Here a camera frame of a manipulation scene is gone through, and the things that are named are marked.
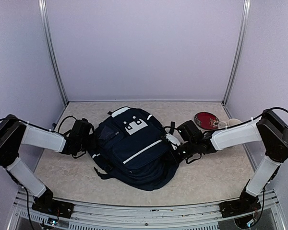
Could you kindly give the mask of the navy blue backpack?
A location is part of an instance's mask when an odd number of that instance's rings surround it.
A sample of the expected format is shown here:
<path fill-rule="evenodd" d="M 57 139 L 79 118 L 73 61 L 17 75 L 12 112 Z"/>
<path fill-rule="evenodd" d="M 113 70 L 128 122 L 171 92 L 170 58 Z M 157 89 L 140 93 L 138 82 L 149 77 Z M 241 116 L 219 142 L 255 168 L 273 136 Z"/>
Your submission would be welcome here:
<path fill-rule="evenodd" d="M 88 153 L 104 171 L 103 179 L 115 178 L 144 191 L 165 186 L 179 163 L 172 158 L 166 128 L 141 108 L 122 107 L 108 113 L 95 130 L 96 148 Z"/>

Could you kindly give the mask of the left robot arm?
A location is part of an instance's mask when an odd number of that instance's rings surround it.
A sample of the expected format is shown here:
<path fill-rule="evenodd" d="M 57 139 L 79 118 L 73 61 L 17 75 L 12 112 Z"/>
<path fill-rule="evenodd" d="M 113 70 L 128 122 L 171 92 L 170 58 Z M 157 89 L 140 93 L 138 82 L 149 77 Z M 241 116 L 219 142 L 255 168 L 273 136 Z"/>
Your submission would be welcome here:
<path fill-rule="evenodd" d="M 28 209 L 58 218 L 71 218 L 74 204 L 54 198 L 52 190 L 36 175 L 28 161 L 32 153 L 39 160 L 43 150 L 83 156 L 95 145 L 94 126 L 87 119 L 75 119 L 72 128 L 64 133 L 46 129 L 9 114 L 0 119 L 0 167 L 27 195 L 33 197 Z"/>

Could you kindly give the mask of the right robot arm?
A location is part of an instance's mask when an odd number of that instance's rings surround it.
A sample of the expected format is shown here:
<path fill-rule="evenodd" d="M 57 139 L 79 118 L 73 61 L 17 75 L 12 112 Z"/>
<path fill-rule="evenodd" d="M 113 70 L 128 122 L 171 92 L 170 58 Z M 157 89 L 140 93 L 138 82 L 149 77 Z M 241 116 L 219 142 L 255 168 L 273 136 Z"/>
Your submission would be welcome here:
<path fill-rule="evenodd" d="M 172 157 L 178 163 L 187 161 L 194 154 L 203 156 L 237 145 L 246 149 L 255 171 L 239 198 L 220 203 L 223 218 L 263 210 L 264 201 L 259 195 L 264 195 L 266 185 L 288 159 L 288 125 L 275 110 L 288 114 L 284 108 L 272 107 L 240 124 L 205 132 L 200 131 L 193 121 L 187 121 L 177 128 L 184 143 L 168 140 L 173 146 Z"/>

